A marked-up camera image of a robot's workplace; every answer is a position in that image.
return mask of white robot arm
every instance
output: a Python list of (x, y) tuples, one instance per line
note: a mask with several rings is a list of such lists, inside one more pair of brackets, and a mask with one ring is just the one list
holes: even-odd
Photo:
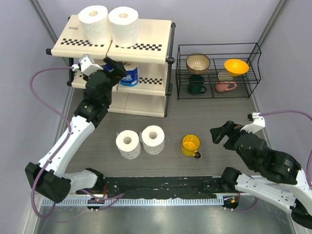
[(70, 123), (72, 129), (70, 136), (52, 160), (50, 160), (51, 155), (57, 151), (68, 136), (68, 128), (37, 164), (30, 162), (25, 168), (31, 187), (35, 184), (35, 178), (39, 171), (44, 168), (35, 190), (56, 203), (62, 202), (70, 192), (80, 189), (98, 192), (104, 183), (103, 174), (91, 168), (79, 173), (65, 174), (67, 165), (75, 152), (107, 114), (111, 104), (112, 87), (127, 74), (121, 62), (115, 62), (108, 57), (104, 59), (104, 62), (114, 70), (108, 72), (95, 64), (89, 55), (84, 55), (79, 60), (79, 64), (73, 66), (73, 70), (80, 69), (87, 76), (88, 81), (86, 83), (87, 98), (79, 104), (75, 111), (75, 116)]
[(231, 167), (221, 176), (222, 186), (265, 200), (291, 214), (295, 222), (312, 229), (312, 191), (301, 165), (291, 155), (269, 149), (265, 140), (254, 135), (265, 127), (260, 113), (248, 114), (248, 120), (253, 122), (241, 126), (228, 121), (220, 128), (211, 129), (213, 142), (218, 144), (227, 135), (229, 139), (224, 147), (235, 150), (250, 170), (277, 183), (278, 189)]

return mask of paper towel roll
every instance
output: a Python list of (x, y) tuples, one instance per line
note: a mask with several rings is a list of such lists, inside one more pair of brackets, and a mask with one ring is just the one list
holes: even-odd
[(118, 134), (116, 145), (124, 158), (134, 159), (141, 151), (141, 145), (136, 132), (125, 130)]
[(144, 150), (150, 155), (159, 154), (165, 146), (165, 134), (161, 127), (151, 125), (142, 132)]
[(113, 43), (120, 47), (131, 47), (138, 42), (138, 12), (130, 7), (121, 6), (108, 14), (112, 29)]
[(78, 18), (91, 44), (106, 44), (112, 40), (108, 11), (105, 6), (88, 6), (80, 11)]

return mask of black wire rack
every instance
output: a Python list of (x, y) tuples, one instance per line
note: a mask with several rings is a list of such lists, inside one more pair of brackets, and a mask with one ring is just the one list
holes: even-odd
[[(203, 84), (207, 91), (201, 94), (188, 92), (189, 78), (186, 58), (192, 53), (201, 53), (210, 59), (209, 69), (202, 74)], [(178, 46), (177, 68), (175, 72), (177, 99), (191, 98), (250, 98), (261, 81), (259, 60), (261, 50), (258, 43), (231, 44), (183, 44)], [(249, 71), (241, 76), (233, 77), (237, 87), (230, 91), (218, 92), (215, 85), (219, 72), (225, 72), (224, 62), (228, 59), (240, 59), (249, 65)]]

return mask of yellow mug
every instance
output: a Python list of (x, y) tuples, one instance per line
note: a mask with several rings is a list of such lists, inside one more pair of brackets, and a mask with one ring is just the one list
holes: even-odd
[(201, 155), (198, 152), (200, 147), (200, 140), (197, 136), (188, 134), (182, 139), (181, 151), (185, 156), (200, 158)]

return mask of black checkered stripe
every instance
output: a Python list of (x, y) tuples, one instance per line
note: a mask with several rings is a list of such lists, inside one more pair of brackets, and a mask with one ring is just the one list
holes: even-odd
[(140, 77), (139, 83), (144, 83), (144, 84), (162, 84), (162, 79)]
[(66, 39), (66, 38), (63, 38), (63, 40), (60, 44), (61, 45), (104, 47), (104, 45), (91, 44), (88, 40)]
[(156, 45), (156, 44), (135, 44), (134, 46), (127, 47), (127, 49), (134, 49), (134, 50), (152, 50), (152, 51), (161, 51), (162, 45)]

